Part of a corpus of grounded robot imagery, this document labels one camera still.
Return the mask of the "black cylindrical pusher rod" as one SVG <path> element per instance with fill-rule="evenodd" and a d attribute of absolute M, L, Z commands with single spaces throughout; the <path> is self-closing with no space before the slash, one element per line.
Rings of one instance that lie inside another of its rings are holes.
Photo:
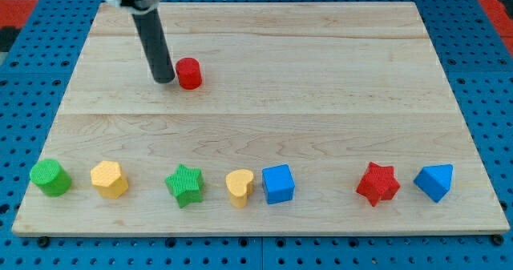
<path fill-rule="evenodd" d="M 154 81 L 170 83 L 175 73 L 158 10 L 133 14 L 132 18 Z"/>

